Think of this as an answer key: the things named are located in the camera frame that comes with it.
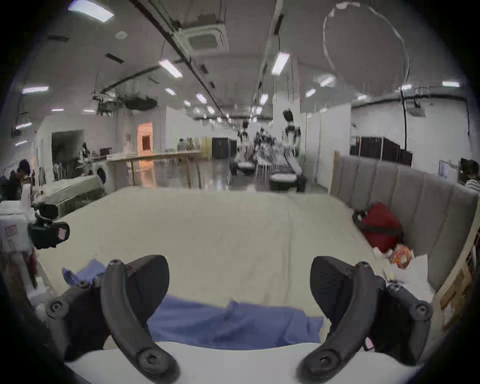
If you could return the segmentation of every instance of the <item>wooden table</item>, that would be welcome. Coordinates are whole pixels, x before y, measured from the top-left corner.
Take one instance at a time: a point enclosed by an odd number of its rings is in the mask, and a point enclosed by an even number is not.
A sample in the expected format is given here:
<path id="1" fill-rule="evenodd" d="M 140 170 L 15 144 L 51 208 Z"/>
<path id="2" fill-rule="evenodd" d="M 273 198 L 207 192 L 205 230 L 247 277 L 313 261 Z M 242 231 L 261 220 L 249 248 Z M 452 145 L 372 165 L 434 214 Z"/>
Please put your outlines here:
<path id="1" fill-rule="evenodd" d="M 202 155 L 202 151 L 200 150 L 193 150 L 193 151 L 174 151 L 174 152 L 157 152 L 157 153 L 151 153 L 148 155 L 134 155 L 134 156 L 121 156 L 118 158 L 107 158 L 107 162 L 112 163 L 112 164 L 117 164 L 117 163 L 130 163 L 132 166 L 132 182 L 133 185 L 135 185 L 135 172 L 133 170 L 133 162 L 138 161 L 138 160 L 158 160 L 158 159 L 182 159 L 183 163 L 185 164 L 185 170 L 187 173 L 187 185 L 189 188 L 192 187 L 192 181 L 190 179 L 190 165 L 188 162 L 188 158 L 196 158 Z M 198 166 L 198 163 L 195 162 L 195 165 L 197 167 L 197 177 L 198 177 L 198 187 L 202 189 L 202 182 L 200 180 L 200 167 Z M 117 182 L 115 179 L 115 189 L 117 189 Z"/>

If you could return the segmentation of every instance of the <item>label sticker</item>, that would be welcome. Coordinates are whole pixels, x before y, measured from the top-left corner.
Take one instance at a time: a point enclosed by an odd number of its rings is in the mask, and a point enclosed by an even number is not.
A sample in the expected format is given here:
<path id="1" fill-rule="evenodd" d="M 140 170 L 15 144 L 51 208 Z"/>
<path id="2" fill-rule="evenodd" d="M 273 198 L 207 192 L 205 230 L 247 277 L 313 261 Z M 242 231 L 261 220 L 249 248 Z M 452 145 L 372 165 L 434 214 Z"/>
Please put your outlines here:
<path id="1" fill-rule="evenodd" d="M 5 227 L 5 235 L 7 237 L 11 237 L 16 234 L 17 234 L 17 226 L 15 224 L 10 225 L 9 227 Z"/>
<path id="2" fill-rule="evenodd" d="M 63 228 L 59 228 L 59 234 L 58 234 L 58 238 L 60 240 L 65 240 L 65 235 L 67 234 L 67 231 L 64 230 Z"/>

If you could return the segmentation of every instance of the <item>white bed sheet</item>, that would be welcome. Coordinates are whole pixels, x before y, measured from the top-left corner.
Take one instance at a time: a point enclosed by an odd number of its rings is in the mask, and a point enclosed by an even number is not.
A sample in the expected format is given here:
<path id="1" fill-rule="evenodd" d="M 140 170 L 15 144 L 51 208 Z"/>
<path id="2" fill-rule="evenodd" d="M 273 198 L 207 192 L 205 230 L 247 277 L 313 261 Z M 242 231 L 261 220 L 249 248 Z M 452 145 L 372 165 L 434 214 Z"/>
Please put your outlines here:
<path id="1" fill-rule="evenodd" d="M 360 260 L 381 273 L 351 210 L 329 195 L 210 192 L 129 187 L 62 218 L 70 238 L 41 250 L 39 261 L 58 294 L 61 268 L 76 272 L 96 258 L 128 263 L 162 254 L 169 294 L 225 306 L 230 299 L 288 305 L 321 315 L 310 293 L 314 257 Z"/>
<path id="2" fill-rule="evenodd" d="M 41 187 L 43 194 L 37 203 L 60 204 L 72 197 L 103 188 L 98 175 L 79 176 L 74 179 L 62 179 Z"/>

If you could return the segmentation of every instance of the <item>white partition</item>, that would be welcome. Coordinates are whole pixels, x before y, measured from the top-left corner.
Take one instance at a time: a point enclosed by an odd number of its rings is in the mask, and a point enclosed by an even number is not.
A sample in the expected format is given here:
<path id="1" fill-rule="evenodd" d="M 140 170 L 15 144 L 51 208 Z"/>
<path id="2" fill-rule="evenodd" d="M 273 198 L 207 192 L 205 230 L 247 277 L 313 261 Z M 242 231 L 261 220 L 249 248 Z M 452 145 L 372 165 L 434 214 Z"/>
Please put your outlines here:
<path id="1" fill-rule="evenodd" d="M 350 153 L 351 105 L 320 112 L 320 156 L 318 159 L 317 182 L 325 188 L 330 185 L 333 169 L 333 152 Z"/>

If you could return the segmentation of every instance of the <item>black cabinet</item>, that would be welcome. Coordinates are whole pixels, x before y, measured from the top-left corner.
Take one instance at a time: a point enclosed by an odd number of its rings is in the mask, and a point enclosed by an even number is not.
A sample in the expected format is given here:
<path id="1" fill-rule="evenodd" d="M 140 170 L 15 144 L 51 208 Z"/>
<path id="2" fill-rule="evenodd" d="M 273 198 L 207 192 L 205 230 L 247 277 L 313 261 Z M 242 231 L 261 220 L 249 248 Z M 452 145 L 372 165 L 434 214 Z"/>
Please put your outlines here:
<path id="1" fill-rule="evenodd" d="M 214 159 L 228 158 L 229 146 L 227 137 L 212 138 L 212 157 Z"/>

